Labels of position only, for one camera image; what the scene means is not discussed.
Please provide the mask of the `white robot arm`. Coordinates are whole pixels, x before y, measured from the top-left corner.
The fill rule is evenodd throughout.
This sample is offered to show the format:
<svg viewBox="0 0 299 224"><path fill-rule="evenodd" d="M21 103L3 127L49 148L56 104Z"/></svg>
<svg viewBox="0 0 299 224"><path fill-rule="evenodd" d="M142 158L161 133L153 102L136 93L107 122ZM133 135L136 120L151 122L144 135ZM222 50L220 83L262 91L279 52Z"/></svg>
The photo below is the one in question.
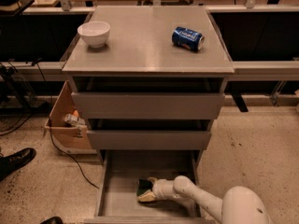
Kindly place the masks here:
<svg viewBox="0 0 299 224"><path fill-rule="evenodd" d="M198 188L184 175L174 180L149 177L138 181L136 198L140 203L174 201L191 216L198 204L220 224L273 224L261 198L242 186L230 188L221 199Z"/></svg>

